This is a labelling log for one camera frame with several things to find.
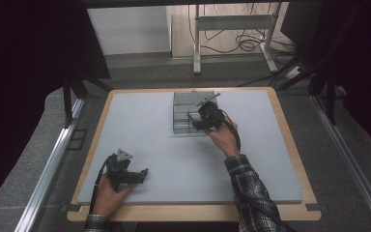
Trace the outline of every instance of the gray carpet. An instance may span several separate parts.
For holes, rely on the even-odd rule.
[[[190,64],[134,65],[129,68],[110,67],[112,80],[105,83],[116,89],[233,87],[269,74],[261,59],[249,62],[209,62],[201,75],[192,74]],[[265,86],[269,79],[250,86]],[[319,221],[289,221],[298,231],[371,231],[371,213],[360,195],[347,167],[340,158],[315,106],[304,94],[307,80],[278,93],[279,100],[300,151],[305,170],[318,202],[323,206]],[[70,222],[61,208],[71,202],[74,188],[86,159],[101,115],[107,93],[86,83],[90,91],[76,129],[87,131],[80,150],[80,141],[70,143],[33,231],[81,231],[83,223]],[[22,154],[7,182],[0,189],[0,231],[14,231],[17,222],[39,179],[47,157],[63,127],[62,92],[51,94],[45,113],[34,136]],[[338,128],[356,153],[357,160],[371,181],[371,138],[336,105]],[[139,223],[136,231],[236,231],[235,223]]]

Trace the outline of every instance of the table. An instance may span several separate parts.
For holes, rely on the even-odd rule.
[[[100,139],[102,125],[108,113],[109,105],[115,93],[156,93],[156,92],[190,92],[194,89],[155,89],[155,90],[115,90],[109,94],[105,107],[100,117],[88,157],[85,161],[80,179],[78,181],[71,204],[77,204],[77,197],[81,186],[86,178],[93,155]],[[321,217],[319,210],[315,208],[317,201],[310,186],[306,172],[302,165],[294,139],[285,120],[281,105],[276,93],[268,87],[252,88],[198,88],[196,91],[253,91],[266,90],[271,101],[276,119],[280,126],[285,145],[287,146],[292,164],[300,182],[303,201],[296,204],[277,204],[283,220],[318,220]],[[89,213],[89,206],[80,206],[78,212],[68,211],[68,219],[72,221],[84,221]],[[111,215],[111,220],[116,221],[238,221],[239,213],[234,204],[223,205],[123,205],[117,212]]]

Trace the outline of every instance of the metal frame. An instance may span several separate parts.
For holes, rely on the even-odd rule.
[[[32,228],[53,176],[56,173],[57,167],[59,166],[60,160],[65,154],[65,150],[67,148],[69,139],[71,138],[71,133],[76,125],[76,119],[80,113],[83,103],[84,100],[77,100],[74,103],[72,110],[73,120],[71,125],[68,128],[62,129],[53,151],[50,154],[49,160],[44,167],[41,178],[38,180],[32,196],[26,205],[25,211],[23,212],[23,215],[17,224],[15,229],[16,232],[29,231]]]
[[[260,47],[270,71],[276,73],[278,69],[271,57],[270,42],[280,8],[281,2],[278,2],[272,14],[200,16],[199,5],[195,5],[194,74],[201,73],[200,31],[244,29],[268,29],[267,37],[260,43]]]
[[[319,98],[315,96],[311,96],[311,100],[317,107],[319,115],[321,116],[322,121],[325,127],[327,128],[330,137],[332,138],[336,148],[338,149],[342,157],[342,160],[345,162],[346,166],[348,167],[349,172],[354,178],[354,181],[357,184],[357,187],[359,188],[360,193],[362,194],[368,207],[371,210],[371,185],[369,184],[368,180],[366,179],[365,175],[363,174],[362,170],[357,164],[357,161],[355,160],[354,155],[352,154],[351,150],[349,149],[348,145],[346,144],[339,130],[337,129],[336,126],[332,124],[332,122],[329,120],[329,118],[325,114],[324,104],[321,102]]]

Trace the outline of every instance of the person's right hand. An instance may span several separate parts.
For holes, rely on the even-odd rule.
[[[225,120],[237,129],[238,125],[231,121],[231,119],[226,117]],[[204,133],[212,139],[213,143],[219,149],[221,149],[225,157],[230,158],[240,154],[237,148],[237,140],[227,125],[221,124],[218,130],[204,130]]]

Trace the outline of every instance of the wall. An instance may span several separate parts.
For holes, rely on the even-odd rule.
[[[89,9],[103,55],[170,51],[166,7]]]

